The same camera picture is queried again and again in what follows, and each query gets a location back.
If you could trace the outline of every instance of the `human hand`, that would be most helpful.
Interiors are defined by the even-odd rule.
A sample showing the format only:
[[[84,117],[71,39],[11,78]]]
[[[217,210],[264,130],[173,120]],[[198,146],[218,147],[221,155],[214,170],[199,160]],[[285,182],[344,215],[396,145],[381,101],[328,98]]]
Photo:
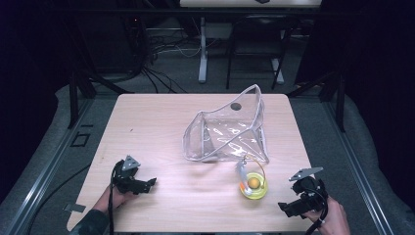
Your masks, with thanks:
[[[339,204],[336,200],[331,198],[327,199],[327,205],[329,206],[329,212],[327,213],[326,218],[324,218],[324,223],[318,228],[318,231],[322,235],[348,235],[350,230],[348,228],[347,217],[345,209],[342,205]],[[320,218],[322,211],[308,211],[303,215],[309,218],[312,222],[315,222]]]
[[[111,188],[110,186],[108,186],[92,209],[101,211],[103,213],[108,213],[108,202],[110,200],[110,190]],[[127,201],[136,199],[137,197],[138,195],[134,195],[132,192],[126,192],[122,194],[118,191],[116,187],[114,187],[113,188],[113,208],[117,208],[120,205],[125,204]]]

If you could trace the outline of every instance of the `dark curtain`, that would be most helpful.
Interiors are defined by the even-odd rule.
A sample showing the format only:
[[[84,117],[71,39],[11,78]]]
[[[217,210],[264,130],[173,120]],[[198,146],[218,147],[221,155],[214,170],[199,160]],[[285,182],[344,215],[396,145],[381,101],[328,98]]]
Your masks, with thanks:
[[[0,11],[2,202],[47,131],[68,73],[35,2],[2,1]]]
[[[355,102],[379,158],[379,168],[392,189],[415,211],[415,11],[414,3],[368,1],[323,1],[322,12],[369,12],[365,22],[316,21],[297,77],[308,82],[339,67],[346,94]]]

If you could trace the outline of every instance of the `black sleeve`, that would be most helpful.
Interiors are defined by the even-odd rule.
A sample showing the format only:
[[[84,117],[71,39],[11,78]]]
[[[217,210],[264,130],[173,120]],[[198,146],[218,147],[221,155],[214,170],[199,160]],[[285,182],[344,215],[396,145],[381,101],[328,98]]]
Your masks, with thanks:
[[[103,212],[91,210],[75,225],[69,235],[102,235],[109,222]]]

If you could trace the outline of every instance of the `clear plastic bag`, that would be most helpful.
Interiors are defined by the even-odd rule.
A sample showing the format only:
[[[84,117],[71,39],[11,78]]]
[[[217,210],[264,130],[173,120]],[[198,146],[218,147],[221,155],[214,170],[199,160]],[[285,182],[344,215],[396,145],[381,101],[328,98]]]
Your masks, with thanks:
[[[268,163],[262,129],[264,104],[257,85],[215,111],[199,111],[183,136],[189,161],[240,161],[246,155]]]

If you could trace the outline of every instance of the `table top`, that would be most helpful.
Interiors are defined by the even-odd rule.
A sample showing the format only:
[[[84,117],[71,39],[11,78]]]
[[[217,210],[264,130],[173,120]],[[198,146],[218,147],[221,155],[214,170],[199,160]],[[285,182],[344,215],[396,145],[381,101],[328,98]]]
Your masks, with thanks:
[[[239,190],[235,162],[204,164],[184,159],[182,137],[199,110],[213,111],[237,94],[124,94],[118,97],[79,193],[83,213],[73,212],[71,230],[110,183],[117,162],[130,155],[141,166],[135,175],[157,183],[149,194],[115,210],[119,232],[305,231],[311,222],[288,218],[278,203],[297,200],[289,178],[310,167],[287,96],[263,94],[263,129],[269,164],[268,192],[250,200]]]
[[[258,3],[255,0],[180,0],[181,7],[197,8],[318,8],[321,0],[270,0]]]

